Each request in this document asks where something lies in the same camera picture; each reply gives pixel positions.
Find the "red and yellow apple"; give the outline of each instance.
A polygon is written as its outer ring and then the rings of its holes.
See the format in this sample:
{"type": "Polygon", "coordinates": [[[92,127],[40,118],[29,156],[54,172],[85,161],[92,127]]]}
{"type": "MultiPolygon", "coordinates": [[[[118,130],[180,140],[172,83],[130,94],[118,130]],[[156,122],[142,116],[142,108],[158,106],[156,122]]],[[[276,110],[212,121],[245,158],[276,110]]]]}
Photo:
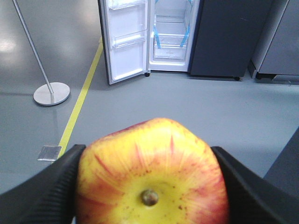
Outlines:
{"type": "Polygon", "coordinates": [[[227,224],[228,210],[211,148],[176,121],[131,126],[81,156],[79,224],[227,224]]]}

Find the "metal pole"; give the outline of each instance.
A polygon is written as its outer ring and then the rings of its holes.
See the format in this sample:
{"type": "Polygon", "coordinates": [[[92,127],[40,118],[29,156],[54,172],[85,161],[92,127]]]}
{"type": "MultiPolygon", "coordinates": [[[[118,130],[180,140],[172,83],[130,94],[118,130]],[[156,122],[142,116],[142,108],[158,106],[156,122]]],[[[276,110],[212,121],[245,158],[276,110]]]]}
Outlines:
{"type": "Polygon", "coordinates": [[[49,81],[48,81],[48,78],[47,78],[47,76],[46,76],[45,70],[43,69],[42,62],[41,62],[41,60],[39,59],[39,56],[38,56],[37,51],[36,51],[36,48],[35,48],[35,46],[34,46],[34,44],[33,44],[32,39],[31,39],[30,33],[29,33],[28,29],[27,29],[27,26],[26,26],[25,20],[24,20],[24,18],[23,18],[23,16],[22,16],[21,10],[20,10],[19,5],[18,5],[18,2],[17,2],[16,0],[13,0],[13,3],[14,3],[14,7],[15,7],[17,13],[18,13],[18,16],[19,16],[19,18],[20,18],[20,21],[21,21],[21,23],[22,23],[22,26],[23,26],[23,28],[24,28],[24,30],[25,30],[26,36],[27,36],[27,38],[28,38],[28,40],[29,40],[30,46],[31,46],[31,48],[32,48],[32,50],[33,50],[33,53],[34,53],[36,59],[37,59],[38,65],[39,65],[39,67],[40,67],[41,70],[42,70],[43,77],[44,77],[44,79],[46,80],[46,83],[47,83],[48,89],[49,89],[49,91],[50,91],[50,94],[54,94],[54,91],[53,91],[53,89],[52,89],[52,87],[51,87],[51,85],[50,85],[50,83],[49,83],[49,81]]]}

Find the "refrigerator door shelf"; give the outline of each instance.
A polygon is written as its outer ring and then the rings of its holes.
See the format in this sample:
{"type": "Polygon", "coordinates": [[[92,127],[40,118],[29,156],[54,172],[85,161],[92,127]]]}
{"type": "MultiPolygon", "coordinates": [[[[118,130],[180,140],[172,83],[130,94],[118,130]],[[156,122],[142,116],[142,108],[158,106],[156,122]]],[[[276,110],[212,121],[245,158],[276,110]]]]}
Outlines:
{"type": "Polygon", "coordinates": [[[124,36],[113,38],[113,47],[122,48],[139,42],[144,42],[147,39],[147,30],[136,32],[124,36]]]}
{"type": "Polygon", "coordinates": [[[120,37],[147,30],[147,4],[134,5],[121,10],[109,10],[107,25],[111,42],[113,37],[120,37]]]}
{"type": "Polygon", "coordinates": [[[137,42],[122,48],[114,48],[111,51],[110,67],[113,81],[146,72],[146,60],[144,59],[146,48],[144,44],[145,42],[137,42]]]}
{"type": "Polygon", "coordinates": [[[137,6],[140,4],[146,3],[147,0],[110,0],[109,1],[109,9],[112,10],[118,10],[118,9],[123,9],[123,8],[128,8],[131,6],[137,6]]]}

